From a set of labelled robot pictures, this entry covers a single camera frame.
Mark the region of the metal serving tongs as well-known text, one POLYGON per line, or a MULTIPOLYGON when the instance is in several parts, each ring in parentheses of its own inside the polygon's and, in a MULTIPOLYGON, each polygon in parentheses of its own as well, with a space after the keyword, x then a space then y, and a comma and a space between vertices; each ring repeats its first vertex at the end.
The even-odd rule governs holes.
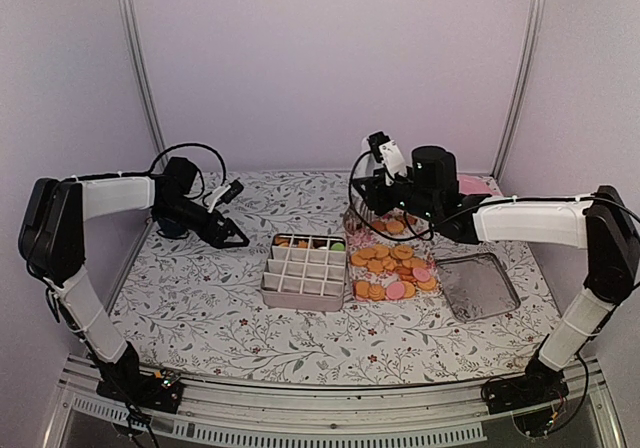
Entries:
POLYGON ((365 229, 375 218, 361 197, 356 196, 343 213, 343 228, 348 234, 365 229))

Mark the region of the metal tin with white dividers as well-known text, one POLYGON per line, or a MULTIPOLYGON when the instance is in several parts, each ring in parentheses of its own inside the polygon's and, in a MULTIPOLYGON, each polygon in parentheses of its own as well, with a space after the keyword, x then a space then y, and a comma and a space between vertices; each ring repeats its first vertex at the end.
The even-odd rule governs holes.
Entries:
POLYGON ((315 312, 337 312, 342 309, 346 284, 347 243, 331 235, 277 233, 272 237, 264 265, 260 292, 270 308, 315 312), (276 240, 288 239, 281 247, 276 240), (326 240, 326 249, 314 249, 314 240, 326 240), (298 240, 308 242, 307 248, 295 248, 298 240), (332 243, 345 245, 342 252, 331 251, 332 243))

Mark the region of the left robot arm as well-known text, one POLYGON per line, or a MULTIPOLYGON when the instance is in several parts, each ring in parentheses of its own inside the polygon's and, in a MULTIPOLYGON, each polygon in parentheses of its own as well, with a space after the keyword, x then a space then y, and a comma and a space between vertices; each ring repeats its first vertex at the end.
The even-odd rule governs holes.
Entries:
POLYGON ((199 174, 189 159, 173 157, 163 170, 41 177, 31 188, 18 237, 26 270, 45 285, 54 316, 86 344, 104 380, 128 402, 141 401, 149 383, 105 306, 99 278, 106 265, 94 257, 120 256, 114 236, 99 248, 98 231, 109 218, 139 221, 148 214, 167 238, 192 234, 215 249, 247 246, 241 228, 219 210, 243 191, 242 182, 224 177, 200 202, 192 193, 199 174))

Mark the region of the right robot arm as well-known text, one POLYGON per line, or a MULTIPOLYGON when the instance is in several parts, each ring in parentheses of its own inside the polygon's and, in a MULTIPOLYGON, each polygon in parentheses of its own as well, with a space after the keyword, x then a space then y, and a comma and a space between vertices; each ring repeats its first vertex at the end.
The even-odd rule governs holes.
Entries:
POLYGON ((376 215, 398 209, 462 244, 522 241, 584 249, 588 272, 582 290, 559 325, 541 343, 517 383, 517 395, 537 404, 563 370, 639 286, 638 215, 608 185, 595 192, 559 197, 464 194, 455 156, 438 146, 414 149, 409 160, 392 140, 371 142, 351 169, 348 194, 358 195, 376 215))

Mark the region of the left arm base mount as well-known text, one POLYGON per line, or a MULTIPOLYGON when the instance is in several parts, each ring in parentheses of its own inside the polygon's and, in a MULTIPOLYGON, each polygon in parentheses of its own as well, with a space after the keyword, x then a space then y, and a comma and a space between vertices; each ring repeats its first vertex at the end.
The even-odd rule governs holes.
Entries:
POLYGON ((184 385, 177 375, 162 372, 158 377, 138 371, 106 371, 96 389, 101 397, 169 414, 178 412, 183 392, 184 385))

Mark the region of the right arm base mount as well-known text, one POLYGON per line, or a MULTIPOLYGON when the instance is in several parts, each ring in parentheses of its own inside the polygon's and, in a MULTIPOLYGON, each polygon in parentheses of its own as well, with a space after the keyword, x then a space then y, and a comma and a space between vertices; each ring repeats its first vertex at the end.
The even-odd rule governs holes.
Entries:
POLYGON ((490 414, 504 413, 568 396, 569 389, 562 371, 544 369, 505 378, 492 377, 480 389, 480 396, 490 414))

